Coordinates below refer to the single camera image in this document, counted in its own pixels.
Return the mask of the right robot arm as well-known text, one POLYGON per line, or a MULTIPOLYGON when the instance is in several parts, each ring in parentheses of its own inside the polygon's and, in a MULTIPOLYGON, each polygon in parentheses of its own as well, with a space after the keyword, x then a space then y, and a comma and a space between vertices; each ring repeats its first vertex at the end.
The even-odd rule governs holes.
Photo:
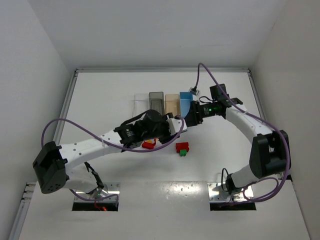
POLYGON ((251 143, 248 165, 228 174, 225 187, 229 194, 270 175, 291 167, 289 137, 285 131, 276 132, 261 120, 250 116, 243 102, 230 98, 224 84, 210 87, 212 100, 182 100, 181 112, 188 127, 203 123, 205 118, 221 116, 236 126, 251 143))

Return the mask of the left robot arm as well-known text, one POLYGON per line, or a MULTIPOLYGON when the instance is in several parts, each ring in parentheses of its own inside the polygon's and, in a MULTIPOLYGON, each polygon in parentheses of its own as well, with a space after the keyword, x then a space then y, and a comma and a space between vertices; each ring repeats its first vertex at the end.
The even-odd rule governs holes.
POLYGON ((140 147, 147 140, 158 139, 165 148, 178 136, 181 123, 171 113, 146 110, 102 135, 88 131, 91 138, 87 140, 62 145, 42 142, 32 163, 40 190, 43 194, 63 188, 86 194, 101 190, 104 184, 89 161, 109 154, 141 153, 140 147))

